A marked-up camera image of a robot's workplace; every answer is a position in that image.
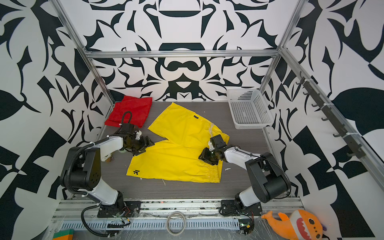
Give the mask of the aluminium frame crossbar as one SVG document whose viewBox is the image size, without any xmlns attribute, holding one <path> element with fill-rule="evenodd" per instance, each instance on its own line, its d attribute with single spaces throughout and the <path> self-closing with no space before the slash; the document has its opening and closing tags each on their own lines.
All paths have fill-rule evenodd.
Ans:
<svg viewBox="0 0 384 240">
<path fill-rule="evenodd" d="M 277 50 L 203 50 L 203 51 L 85 51 L 89 59 L 102 58 L 188 58 L 188 57 L 274 57 Z"/>
</svg>

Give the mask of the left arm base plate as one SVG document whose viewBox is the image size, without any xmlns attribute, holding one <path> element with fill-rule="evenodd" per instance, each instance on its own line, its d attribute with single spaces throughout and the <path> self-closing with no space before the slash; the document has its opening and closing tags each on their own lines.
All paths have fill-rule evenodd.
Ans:
<svg viewBox="0 0 384 240">
<path fill-rule="evenodd" d="M 130 218 L 138 215 L 141 209 L 141 201 L 124 201 L 121 207 L 117 205 L 101 205 L 98 218 L 112 218 L 119 215 L 122 218 Z"/>
</svg>

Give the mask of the yellow shorts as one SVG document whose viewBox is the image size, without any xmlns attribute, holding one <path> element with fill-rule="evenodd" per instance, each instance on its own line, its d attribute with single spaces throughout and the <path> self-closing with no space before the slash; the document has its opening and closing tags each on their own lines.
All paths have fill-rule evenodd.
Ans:
<svg viewBox="0 0 384 240">
<path fill-rule="evenodd" d="M 223 162 L 210 165 L 199 160 L 210 138 L 221 135 L 226 143 L 230 140 L 215 124 L 172 103 L 148 129 L 164 140 L 134 156 L 127 176 L 195 183 L 221 181 Z"/>
</svg>

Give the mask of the orange shark plush toy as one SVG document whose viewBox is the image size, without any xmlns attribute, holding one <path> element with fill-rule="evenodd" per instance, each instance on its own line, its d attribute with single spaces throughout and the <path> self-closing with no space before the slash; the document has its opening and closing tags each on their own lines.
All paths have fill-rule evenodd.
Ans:
<svg viewBox="0 0 384 240">
<path fill-rule="evenodd" d="M 280 220 L 269 211 L 261 216 L 280 237 L 287 240 L 322 240 L 327 228 L 319 219 L 305 210 L 295 210 L 290 216 L 278 213 Z"/>
</svg>

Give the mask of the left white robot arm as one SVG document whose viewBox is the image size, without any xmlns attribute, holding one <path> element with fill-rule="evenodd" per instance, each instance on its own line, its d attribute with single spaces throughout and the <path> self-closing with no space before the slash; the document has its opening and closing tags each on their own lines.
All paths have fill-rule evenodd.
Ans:
<svg viewBox="0 0 384 240">
<path fill-rule="evenodd" d="M 102 207 L 121 212 L 125 207 L 123 195 L 102 179 L 101 162 L 116 151 L 125 150 L 138 156 L 154 145 L 149 137 L 142 135 L 137 126 L 123 123 L 115 133 L 102 140 L 70 148 L 60 184 L 74 195 L 88 197 Z"/>
</svg>

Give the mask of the red shorts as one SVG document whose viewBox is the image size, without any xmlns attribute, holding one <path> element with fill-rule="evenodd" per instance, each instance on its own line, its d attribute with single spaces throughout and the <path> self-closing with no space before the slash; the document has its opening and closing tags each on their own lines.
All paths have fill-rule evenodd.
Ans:
<svg viewBox="0 0 384 240">
<path fill-rule="evenodd" d="M 124 96 L 123 100 L 115 104 L 115 107 L 112 113 L 109 115 L 108 119 L 105 121 L 106 126 L 119 127 L 124 113 L 124 123 L 131 123 L 139 128 L 142 128 L 149 116 L 149 112 L 152 106 L 152 98 L 135 98 L 131 96 Z"/>
</svg>

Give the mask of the black wall hook rack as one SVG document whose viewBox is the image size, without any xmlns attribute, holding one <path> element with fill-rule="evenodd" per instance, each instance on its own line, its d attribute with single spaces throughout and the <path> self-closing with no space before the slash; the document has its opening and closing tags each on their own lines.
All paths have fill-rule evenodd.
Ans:
<svg viewBox="0 0 384 240">
<path fill-rule="evenodd" d="M 296 84 L 302 85 L 307 91 L 304 95 L 311 96 L 315 101 L 315 104 L 312 104 L 312 106 L 323 112 L 325 118 L 322 118 L 322 121 L 329 121 L 335 128 L 337 133 L 333 134 L 334 138 L 342 138 L 350 148 L 347 156 L 357 157 L 358 159 L 365 157 L 367 154 L 362 144 L 357 140 L 358 133 L 352 131 L 352 129 L 347 126 L 346 121 L 342 120 L 343 117 L 341 113 L 337 110 L 336 106 L 331 103 L 328 97 L 325 96 L 315 81 L 313 79 L 306 79 L 302 75 L 302 72 L 300 72 L 300 81 Z"/>
</svg>

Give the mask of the green orange block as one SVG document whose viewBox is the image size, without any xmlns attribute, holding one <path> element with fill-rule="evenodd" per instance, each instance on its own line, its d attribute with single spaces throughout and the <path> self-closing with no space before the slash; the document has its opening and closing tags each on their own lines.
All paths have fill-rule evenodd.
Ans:
<svg viewBox="0 0 384 240">
<path fill-rule="evenodd" d="M 74 230 L 64 230 L 54 233 L 53 240 L 72 240 Z"/>
</svg>

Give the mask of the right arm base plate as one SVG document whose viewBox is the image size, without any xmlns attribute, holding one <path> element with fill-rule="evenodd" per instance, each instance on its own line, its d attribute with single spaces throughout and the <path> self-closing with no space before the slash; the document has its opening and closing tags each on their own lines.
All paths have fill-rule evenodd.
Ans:
<svg viewBox="0 0 384 240">
<path fill-rule="evenodd" d="M 262 211 L 261 203 L 245 207 L 239 199 L 221 200 L 221 207 L 219 208 L 219 214 L 222 216 L 246 215 L 259 217 Z"/>
</svg>

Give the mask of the white plastic basket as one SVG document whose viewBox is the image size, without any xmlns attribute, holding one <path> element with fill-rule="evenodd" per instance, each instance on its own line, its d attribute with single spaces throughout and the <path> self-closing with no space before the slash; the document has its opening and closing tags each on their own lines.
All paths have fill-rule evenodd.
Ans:
<svg viewBox="0 0 384 240">
<path fill-rule="evenodd" d="M 274 122 L 268 104 L 258 89 L 227 90 L 227 100 L 237 130 L 262 129 Z"/>
</svg>

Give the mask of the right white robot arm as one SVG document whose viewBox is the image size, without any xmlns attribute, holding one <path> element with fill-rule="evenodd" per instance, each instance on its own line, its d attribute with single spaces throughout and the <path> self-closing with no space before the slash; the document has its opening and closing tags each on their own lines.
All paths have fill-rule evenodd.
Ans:
<svg viewBox="0 0 384 240">
<path fill-rule="evenodd" d="M 245 169 L 251 186 L 236 195 L 236 203 L 241 209 L 273 199 L 283 199 L 283 194 L 291 194 L 291 182 L 271 153 L 255 154 L 238 146 L 227 145 L 221 135 L 209 140 L 199 160 L 216 166 L 226 162 Z"/>
</svg>

